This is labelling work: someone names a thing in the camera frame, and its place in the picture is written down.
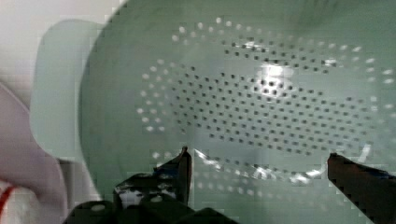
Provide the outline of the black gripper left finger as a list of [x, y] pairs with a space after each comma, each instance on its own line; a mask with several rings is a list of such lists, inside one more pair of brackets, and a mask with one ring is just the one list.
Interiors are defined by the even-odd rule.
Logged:
[[170, 161], [153, 168], [151, 173], [128, 177], [113, 189], [117, 208], [138, 206], [150, 196], [167, 195], [187, 204], [190, 197], [192, 158], [188, 147]]

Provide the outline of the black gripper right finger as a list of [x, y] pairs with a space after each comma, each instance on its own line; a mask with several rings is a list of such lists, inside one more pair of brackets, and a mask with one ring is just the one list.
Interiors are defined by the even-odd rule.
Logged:
[[374, 224], [395, 224], [396, 178], [337, 153], [327, 159], [328, 179]]

